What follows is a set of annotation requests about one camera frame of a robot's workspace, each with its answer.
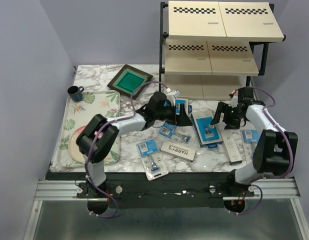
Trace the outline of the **blue Harry's razor box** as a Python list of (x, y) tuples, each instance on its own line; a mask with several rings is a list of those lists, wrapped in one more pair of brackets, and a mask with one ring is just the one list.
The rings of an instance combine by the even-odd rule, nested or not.
[(192, 112), (192, 124), (201, 148), (217, 148), (223, 143), (220, 131), (215, 125), (211, 125), (213, 113), (210, 110)]
[(185, 112), (187, 113), (187, 115), (190, 115), (192, 113), (192, 105), (189, 104), (188, 99), (186, 98), (176, 98), (175, 101), (175, 107), (176, 107), (176, 114), (179, 115), (180, 114), (180, 109), (181, 109), (181, 105), (184, 105), (184, 109)]

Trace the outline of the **blister razor pack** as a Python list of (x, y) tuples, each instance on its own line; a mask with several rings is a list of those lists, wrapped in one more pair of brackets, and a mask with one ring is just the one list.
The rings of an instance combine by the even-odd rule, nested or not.
[(148, 181), (153, 181), (169, 174), (160, 148), (154, 139), (142, 141), (136, 147)]
[(241, 139), (247, 164), (251, 163), (253, 160), (253, 154), (257, 147), (259, 138), (260, 134), (255, 129), (245, 129), (241, 131)]
[(194, 134), (186, 127), (170, 125), (165, 123), (159, 130), (159, 135), (173, 143), (193, 146), (195, 142)]

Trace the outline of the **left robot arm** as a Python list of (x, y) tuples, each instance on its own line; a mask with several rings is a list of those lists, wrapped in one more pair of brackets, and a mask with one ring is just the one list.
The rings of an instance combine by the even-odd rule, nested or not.
[(106, 190), (107, 177), (104, 159), (110, 153), (115, 140), (131, 132), (141, 132), (152, 127), (155, 121), (169, 125), (188, 127), (192, 125), (189, 107), (184, 103), (175, 104), (175, 91), (168, 94), (156, 91), (148, 103), (133, 110), (133, 115), (107, 118), (96, 114), (76, 139), (80, 153), (85, 156), (85, 171), (88, 192), (95, 198), (101, 197)]

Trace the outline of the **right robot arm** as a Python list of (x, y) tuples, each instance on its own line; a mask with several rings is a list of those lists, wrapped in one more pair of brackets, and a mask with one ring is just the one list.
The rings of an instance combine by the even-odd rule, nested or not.
[(287, 131), (270, 115), (269, 105), (254, 97), (254, 87), (234, 90), (230, 103), (220, 101), (212, 125), (225, 123), (225, 129), (238, 130), (241, 121), (249, 121), (259, 133), (259, 140), (252, 154), (252, 162), (231, 171), (223, 184), (225, 192), (236, 196), (253, 182), (263, 179), (285, 178), (294, 167), (298, 136)]

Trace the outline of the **bottom left beige shelf board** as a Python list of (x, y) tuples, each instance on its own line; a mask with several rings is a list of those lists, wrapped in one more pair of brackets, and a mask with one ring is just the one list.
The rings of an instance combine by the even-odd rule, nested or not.
[(163, 76), (163, 83), (171, 90), (179, 90), (180, 97), (189, 100), (203, 100), (202, 81), (199, 75), (168, 75)]

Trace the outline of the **middle left beige shelf board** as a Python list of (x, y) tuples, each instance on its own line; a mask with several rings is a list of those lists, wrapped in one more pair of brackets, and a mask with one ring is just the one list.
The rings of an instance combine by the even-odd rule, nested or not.
[(206, 41), (167, 39), (164, 44), (166, 75), (212, 75)]

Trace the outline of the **middle right beige shelf board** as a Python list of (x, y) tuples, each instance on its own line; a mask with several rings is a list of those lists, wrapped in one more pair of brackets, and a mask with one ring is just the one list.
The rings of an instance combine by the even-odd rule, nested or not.
[(212, 75), (257, 76), (259, 69), (248, 42), (208, 41)]

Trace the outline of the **tall white slim box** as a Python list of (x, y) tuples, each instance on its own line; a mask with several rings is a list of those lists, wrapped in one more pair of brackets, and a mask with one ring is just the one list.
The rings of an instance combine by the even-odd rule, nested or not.
[(241, 164), (243, 162), (243, 159), (241, 157), (233, 134), (228, 130), (223, 130), (220, 132), (220, 134), (223, 139), (223, 144), (229, 159), (229, 164)]

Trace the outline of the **white Harry's box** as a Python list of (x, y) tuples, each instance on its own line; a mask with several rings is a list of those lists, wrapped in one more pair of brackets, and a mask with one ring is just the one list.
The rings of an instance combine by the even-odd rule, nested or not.
[(194, 149), (170, 141), (164, 141), (160, 150), (165, 154), (190, 162), (194, 161), (196, 155)]

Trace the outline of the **square green ceramic plate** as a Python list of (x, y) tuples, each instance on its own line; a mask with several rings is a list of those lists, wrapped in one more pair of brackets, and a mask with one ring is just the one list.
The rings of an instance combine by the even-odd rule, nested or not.
[(107, 87), (121, 95), (130, 97), (136, 88), (149, 82), (152, 78), (153, 75), (125, 64), (107, 84)]

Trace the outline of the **floral leaf serving tray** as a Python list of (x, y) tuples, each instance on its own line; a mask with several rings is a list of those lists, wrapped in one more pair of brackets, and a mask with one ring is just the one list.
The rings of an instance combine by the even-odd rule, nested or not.
[(72, 134), (81, 126), (86, 126), (97, 114), (101, 114), (105, 118), (115, 118), (119, 116), (119, 113), (120, 94), (114, 90), (84, 92), (83, 100), (80, 102), (74, 102), (68, 98), (52, 169), (61, 171), (66, 168), (83, 168), (85, 163), (76, 162), (68, 152), (68, 144)]

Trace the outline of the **dark blue mug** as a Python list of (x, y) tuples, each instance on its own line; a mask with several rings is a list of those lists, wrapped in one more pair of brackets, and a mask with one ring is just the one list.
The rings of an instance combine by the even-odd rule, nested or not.
[(76, 103), (81, 102), (83, 100), (83, 86), (71, 86), (67, 89), (67, 93), (69, 97)]

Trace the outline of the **pink cream round plate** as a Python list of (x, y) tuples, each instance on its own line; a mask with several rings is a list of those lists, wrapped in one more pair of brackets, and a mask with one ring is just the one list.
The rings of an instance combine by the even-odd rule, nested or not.
[(85, 159), (84, 159), (83, 154), (80, 152), (76, 141), (77, 141), (78, 136), (85, 129), (85, 127), (86, 126), (83, 125), (83, 126), (77, 128), (74, 131), (74, 133), (72, 134), (72, 136), (70, 137), (69, 142), (68, 142), (68, 153), (69, 153), (70, 157), (80, 164), (84, 164)]

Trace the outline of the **aluminium rail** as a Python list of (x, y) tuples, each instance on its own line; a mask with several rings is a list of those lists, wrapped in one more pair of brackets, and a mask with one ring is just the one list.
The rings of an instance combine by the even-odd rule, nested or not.
[[(90, 199), (101, 201), (84, 193), (79, 187), (84, 181), (74, 180), (40, 180), (35, 191), (36, 201), (72, 201)], [(301, 196), (297, 182), (294, 178), (260, 179), (253, 183), (254, 192), (245, 194), (245, 199), (257, 199), (263, 194), (263, 199), (297, 199)]]

